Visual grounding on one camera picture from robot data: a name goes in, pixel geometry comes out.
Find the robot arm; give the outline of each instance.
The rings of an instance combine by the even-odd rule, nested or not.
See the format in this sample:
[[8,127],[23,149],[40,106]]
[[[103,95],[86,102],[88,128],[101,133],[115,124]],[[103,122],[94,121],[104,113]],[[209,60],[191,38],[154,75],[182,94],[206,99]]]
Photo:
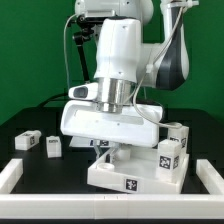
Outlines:
[[[111,78],[139,83],[144,77],[142,86],[165,90],[178,88],[185,82],[189,72],[189,61],[184,40],[183,12],[194,5],[198,5],[198,1],[161,0],[165,32],[164,43],[144,44],[139,42],[141,40],[141,31],[139,31],[139,28],[136,28],[137,26],[135,26],[136,32],[132,34],[130,32],[123,32],[120,29],[119,23],[121,23],[121,19],[119,19],[119,16],[127,17],[126,20],[122,18],[123,23],[128,18],[134,18],[136,23],[138,23],[138,20],[141,22],[141,25],[145,25],[151,20],[153,15],[153,4],[151,0],[77,0],[75,11],[77,16],[79,18],[81,17],[82,21],[90,21],[94,24],[94,19],[96,20],[98,18],[93,28],[98,46],[97,71],[94,78]],[[107,17],[113,17],[115,20],[113,19],[113,22],[109,22],[111,19],[105,21]],[[172,34],[175,24],[177,26],[175,32]],[[138,43],[132,42],[132,35],[138,39]],[[133,60],[134,63],[127,63],[129,57],[132,57],[130,60]],[[129,74],[127,76],[116,76],[115,73],[119,73],[119,71],[108,70],[109,67],[105,66],[108,62],[106,59],[110,60],[110,64],[113,63],[113,66],[110,65],[110,69],[112,67],[115,70],[127,70],[130,68]]]

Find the green wall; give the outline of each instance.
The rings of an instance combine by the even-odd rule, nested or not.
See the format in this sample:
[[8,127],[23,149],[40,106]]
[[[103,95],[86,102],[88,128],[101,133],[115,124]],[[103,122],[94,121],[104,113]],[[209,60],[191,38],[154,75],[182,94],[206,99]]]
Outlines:
[[[160,1],[153,2],[155,14],[144,30],[145,42],[163,40]],[[0,124],[21,109],[66,91],[63,29],[73,5],[74,0],[0,1]],[[149,98],[170,108],[203,109],[224,124],[223,9],[223,0],[201,0],[200,6],[185,14],[189,78],[173,92],[149,89]],[[71,40],[68,45],[73,84],[79,84],[77,51]],[[93,75],[94,43],[88,43],[85,50]]]

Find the white border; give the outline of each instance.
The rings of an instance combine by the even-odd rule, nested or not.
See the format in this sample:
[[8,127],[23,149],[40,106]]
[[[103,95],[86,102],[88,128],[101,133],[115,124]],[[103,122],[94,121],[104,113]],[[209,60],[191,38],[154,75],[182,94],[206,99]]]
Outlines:
[[[5,169],[19,167],[20,176],[20,165],[13,160]],[[211,173],[208,161],[198,161],[197,170],[201,166],[203,177]],[[6,193],[0,194],[0,219],[224,219],[224,195]]]

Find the white cube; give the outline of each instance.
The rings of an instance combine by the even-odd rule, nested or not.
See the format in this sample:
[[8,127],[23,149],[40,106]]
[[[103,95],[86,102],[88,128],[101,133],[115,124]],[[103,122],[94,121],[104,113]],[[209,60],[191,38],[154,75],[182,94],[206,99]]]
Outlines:
[[184,157],[187,152],[188,134],[189,134],[189,127],[186,126],[182,126],[179,129],[170,128],[168,130],[167,139],[181,143],[182,149],[180,155],[180,164],[183,163]]
[[47,137],[46,144],[48,158],[61,157],[61,141],[59,137]]
[[17,150],[28,150],[39,143],[40,131],[26,131],[15,137],[15,148]]
[[180,172],[181,143],[164,140],[158,145],[158,165],[156,178],[176,183]]

